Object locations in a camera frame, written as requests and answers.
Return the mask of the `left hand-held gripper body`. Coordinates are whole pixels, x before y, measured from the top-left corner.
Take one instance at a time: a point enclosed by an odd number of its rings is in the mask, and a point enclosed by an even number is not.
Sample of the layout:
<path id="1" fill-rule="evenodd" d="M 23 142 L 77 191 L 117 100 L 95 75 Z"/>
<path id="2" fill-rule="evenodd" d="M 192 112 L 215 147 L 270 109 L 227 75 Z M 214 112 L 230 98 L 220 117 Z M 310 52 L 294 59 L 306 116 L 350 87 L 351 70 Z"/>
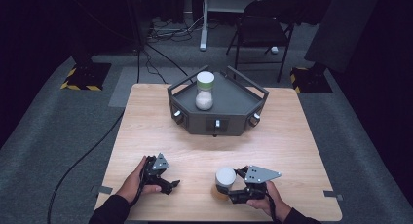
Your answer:
<path id="1" fill-rule="evenodd" d="M 149 156 L 143 169 L 143 182 L 150 185 L 164 186 L 168 184 L 161 175 L 169 168 L 169 163 L 162 153 Z"/>

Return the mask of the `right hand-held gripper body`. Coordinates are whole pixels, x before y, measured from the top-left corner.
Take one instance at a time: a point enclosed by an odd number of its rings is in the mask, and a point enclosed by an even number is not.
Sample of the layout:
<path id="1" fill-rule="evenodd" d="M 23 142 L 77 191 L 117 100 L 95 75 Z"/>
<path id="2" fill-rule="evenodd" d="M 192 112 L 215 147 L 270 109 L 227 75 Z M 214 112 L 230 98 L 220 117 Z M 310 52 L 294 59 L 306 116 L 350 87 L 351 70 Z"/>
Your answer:
<path id="1" fill-rule="evenodd" d="M 243 204 L 248 200 L 262 200 L 267 193 L 266 182 L 281 177 L 278 171 L 261 168 L 258 166 L 248 166 L 248 172 L 244 179 L 245 187 L 242 189 Z"/>

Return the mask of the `white-lidded jar with amber contents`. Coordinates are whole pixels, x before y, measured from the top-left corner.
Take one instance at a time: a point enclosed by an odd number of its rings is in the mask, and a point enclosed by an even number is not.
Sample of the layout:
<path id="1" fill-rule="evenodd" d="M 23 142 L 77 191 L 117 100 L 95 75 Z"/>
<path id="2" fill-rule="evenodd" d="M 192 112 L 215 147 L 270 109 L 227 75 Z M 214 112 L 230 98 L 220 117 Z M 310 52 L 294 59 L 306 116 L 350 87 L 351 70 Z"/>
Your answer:
<path id="1" fill-rule="evenodd" d="M 228 196 L 218 191 L 218 187 L 230 189 L 236 179 L 232 168 L 219 168 L 215 173 L 215 184 L 211 187 L 212 196 L 218 201 L 227 201 Z"/>

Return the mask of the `person's right hand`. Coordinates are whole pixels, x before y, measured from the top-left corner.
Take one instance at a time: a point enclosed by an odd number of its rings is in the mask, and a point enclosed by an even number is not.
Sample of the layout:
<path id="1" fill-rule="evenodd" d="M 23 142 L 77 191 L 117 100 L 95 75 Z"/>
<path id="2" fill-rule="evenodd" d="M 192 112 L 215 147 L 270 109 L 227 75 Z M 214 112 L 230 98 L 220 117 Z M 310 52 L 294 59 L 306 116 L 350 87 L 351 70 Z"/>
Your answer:
<path id="1" fill-rule="evenodd" d="M 269 196 L 262 200 L 248 200 L 247 205 L 262 209 L 270 217 L 275 217 L 283 223 L 286 216 L 291 211 L 291 207 L 282 200 L 282 197 L 272 181 L 266 182 Z"/>

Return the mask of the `person's left hand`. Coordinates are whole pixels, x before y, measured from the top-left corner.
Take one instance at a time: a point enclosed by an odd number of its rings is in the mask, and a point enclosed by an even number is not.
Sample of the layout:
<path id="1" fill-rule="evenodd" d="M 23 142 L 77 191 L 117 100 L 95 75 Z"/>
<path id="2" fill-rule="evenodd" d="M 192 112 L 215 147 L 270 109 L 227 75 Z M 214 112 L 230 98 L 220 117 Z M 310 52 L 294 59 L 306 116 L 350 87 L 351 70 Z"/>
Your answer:
<path id="1" fill-rule="evenodd" d="M 140 173 L 144 169 L 146 163 L 146 157 L 143 156 L 139 164 L 132 171 L 132 173 L 124 181 L 121 188 L 116 192 L 118 196 L 123 197 L 129 205 L 132 204 L 134 199 L 137 196 L 138 192 L 141 192 L 142 195 L 159 193 L 161 187 L 158 185 L 145 185 L 142 189 L 140 186 Z"/>

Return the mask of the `grey tape strip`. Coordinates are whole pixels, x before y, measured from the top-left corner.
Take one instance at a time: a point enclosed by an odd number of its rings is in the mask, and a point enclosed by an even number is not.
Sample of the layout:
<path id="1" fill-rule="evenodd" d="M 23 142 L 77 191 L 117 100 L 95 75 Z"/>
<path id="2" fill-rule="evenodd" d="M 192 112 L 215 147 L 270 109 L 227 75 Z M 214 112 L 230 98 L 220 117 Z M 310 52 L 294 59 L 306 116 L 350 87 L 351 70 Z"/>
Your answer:
<path id="1" fill-rule="evenodd" d="M 327 191 L 323 190 L 323 194 L 325 197 L 335 198 L 337 201 L 343 201 L 344 197 L 341 194 L 337 194 L 334 191 Z"/>
<path id="2" fill-rule="evenodd" d="M 108 194 L 110 195 L 112 193 L 112 188 L 107 187 L 107 186 L 93 186 L 91 189 L 91 192 L 94 194 Z"/>

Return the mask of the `dark grey hexagonal tray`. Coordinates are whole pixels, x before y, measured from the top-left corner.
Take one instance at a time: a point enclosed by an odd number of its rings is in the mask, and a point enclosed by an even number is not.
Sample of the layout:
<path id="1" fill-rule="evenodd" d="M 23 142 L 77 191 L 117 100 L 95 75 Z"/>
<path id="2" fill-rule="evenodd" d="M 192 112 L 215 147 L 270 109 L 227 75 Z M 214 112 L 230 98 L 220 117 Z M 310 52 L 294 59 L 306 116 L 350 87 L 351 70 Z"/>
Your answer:
<path id="1" fill-rule="evenodd" d="M 181 79 L 167 88 L 169 110 L 175 122 L 191 134 L 241 135 L 261 120 L 269 92 L 231 66 L 213 72 L 213 105 L 208 110 L 196 106 L 197 74 Z"/>

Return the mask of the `green-banded jar with white powder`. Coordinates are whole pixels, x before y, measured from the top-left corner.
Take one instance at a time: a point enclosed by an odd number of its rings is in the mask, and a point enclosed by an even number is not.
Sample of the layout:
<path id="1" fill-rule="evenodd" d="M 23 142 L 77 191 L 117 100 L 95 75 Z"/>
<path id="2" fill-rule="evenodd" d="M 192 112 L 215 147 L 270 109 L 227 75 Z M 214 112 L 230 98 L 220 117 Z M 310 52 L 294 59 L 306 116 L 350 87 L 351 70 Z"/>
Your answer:
<path id="1" fill-rule="evenodd" d="M 201 110 L 208 110 L 213 105 L 212 88 L 214 75 L 209 71 L 202 71 L 197 74 L 197 95 L 196 106 Z"/>

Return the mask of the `black base with yellow stripes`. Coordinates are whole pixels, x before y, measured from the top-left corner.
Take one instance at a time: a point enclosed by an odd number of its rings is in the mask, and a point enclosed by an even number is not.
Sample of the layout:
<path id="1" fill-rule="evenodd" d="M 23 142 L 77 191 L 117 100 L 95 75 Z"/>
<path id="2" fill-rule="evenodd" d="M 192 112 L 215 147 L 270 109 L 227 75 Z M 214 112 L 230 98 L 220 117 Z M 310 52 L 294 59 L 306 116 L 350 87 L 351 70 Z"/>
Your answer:
<path id="1" fill-rule="evenodd" d="M 332 93 L 324 74 L 315 74 L 311 68 L 293 67 L 290 79 L 297 93 Z"/>
<path id="2" fill-rule="evenodd" d="M 102 91 L 110 67 L 110 63 L 92 63 L 88 66 L 76 64 L 60 87 L 76 91 Z"/>

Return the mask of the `black folding chair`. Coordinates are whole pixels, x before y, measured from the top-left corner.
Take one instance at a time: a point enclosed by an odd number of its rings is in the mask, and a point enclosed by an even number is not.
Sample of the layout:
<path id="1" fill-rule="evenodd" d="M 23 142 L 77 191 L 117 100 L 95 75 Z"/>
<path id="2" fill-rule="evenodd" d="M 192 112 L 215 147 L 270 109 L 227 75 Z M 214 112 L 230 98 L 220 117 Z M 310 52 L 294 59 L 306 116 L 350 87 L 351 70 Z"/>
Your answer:
<path id="1" fill-rule="evenodd" d="M 236 47 L 234 68 L 240 64 L 279 64 L 277 81 L 281 79 L 292 33 L 299 12 L 299 0 L 254 0 L 236 21 L 236 32 L 226 54 Z M 282 47 L 283 54 L 276 61 L 240 61 L 240 48 Z"/>

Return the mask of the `black stand pole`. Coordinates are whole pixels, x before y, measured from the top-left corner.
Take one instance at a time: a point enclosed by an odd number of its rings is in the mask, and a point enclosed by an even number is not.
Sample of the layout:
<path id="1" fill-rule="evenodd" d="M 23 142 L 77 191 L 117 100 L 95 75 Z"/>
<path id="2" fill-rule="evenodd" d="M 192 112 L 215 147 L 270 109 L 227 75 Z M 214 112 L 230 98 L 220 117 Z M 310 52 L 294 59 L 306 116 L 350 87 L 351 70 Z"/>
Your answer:
<path id="1" fill-rule="evenodd" d="M 131 19 L 134 50 L 139 54 L 144 47 L 144 35 L 141 26 L 141 0 L 127 0 L 127 6 Z"/>

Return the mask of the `dark grey panel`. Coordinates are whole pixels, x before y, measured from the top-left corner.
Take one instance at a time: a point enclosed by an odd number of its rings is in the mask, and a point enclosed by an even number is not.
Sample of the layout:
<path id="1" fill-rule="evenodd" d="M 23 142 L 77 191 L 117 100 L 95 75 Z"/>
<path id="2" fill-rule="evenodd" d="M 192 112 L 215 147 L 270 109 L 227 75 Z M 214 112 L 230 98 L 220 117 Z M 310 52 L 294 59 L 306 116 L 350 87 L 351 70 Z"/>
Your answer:
<path id="1" fill-rule="evenodd" d="M 322 74 L 326 68 L 345 72 L 378 0 L 332 0 L 305 54 Z"/>

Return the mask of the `white desk frame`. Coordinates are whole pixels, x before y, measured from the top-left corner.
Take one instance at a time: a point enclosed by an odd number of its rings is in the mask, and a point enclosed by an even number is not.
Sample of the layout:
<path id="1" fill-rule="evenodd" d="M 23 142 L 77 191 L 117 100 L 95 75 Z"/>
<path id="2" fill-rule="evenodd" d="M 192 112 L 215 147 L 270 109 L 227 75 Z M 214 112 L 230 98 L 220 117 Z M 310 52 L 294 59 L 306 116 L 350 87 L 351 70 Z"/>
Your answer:
<path id="1" fill-rule="evenodd" d="M 253 0 L 203 0 L 203 26 L 200 40 L 200 51 L 207 50 L 208 39 L 208 13 L 242 13 L 246 6 L 252 3 Z"/>

